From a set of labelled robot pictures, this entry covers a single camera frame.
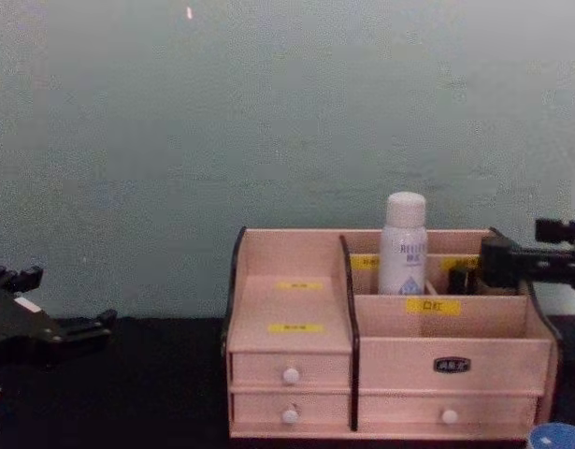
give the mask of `white knob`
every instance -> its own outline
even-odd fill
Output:
[[[283,412],[282,421],[285,424],[295,424],[299,419],[299,413],[294,409],[288,409]]]
[[[455,424],[458,418],[459,416],[455,410],[446,410],[440,417],[445,424]]]
[[[299,382],[299,371],[295,368],[288,368],[283,372],[283,381],[286,384],[293,385]]]

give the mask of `wooden drawer front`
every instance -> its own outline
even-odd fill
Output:
[[[537,395],[544,390],[550,350],[546,340],[362,339],[360,388]],[[470,359],[470,370],[435,371],[435,360],[446,357]]]
[[[360,397],[360,423],[522,424],[534,423],[536,398]]]
[[[289,382],[294,379],[295,373],[298,380]],[[233,385],[326,385],[347,388],[350,385],[350,357],[236,354],[233,356]]]
[[[298,424],[349,423],[348,395],[237,394],[233,396],[236,423],[284,424],[283,414],[295,411]]]

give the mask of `black tabletop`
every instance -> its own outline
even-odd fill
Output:
[[[102,353],[50,371],[0,368],[0,448],[229,447],[221,326],[220,319],[123,318]],[[575,361],[564,366],[555,419],[575,425]],[[244,445],[272,447],[238,446]],[[501,442],[370,446],[504,447]]]

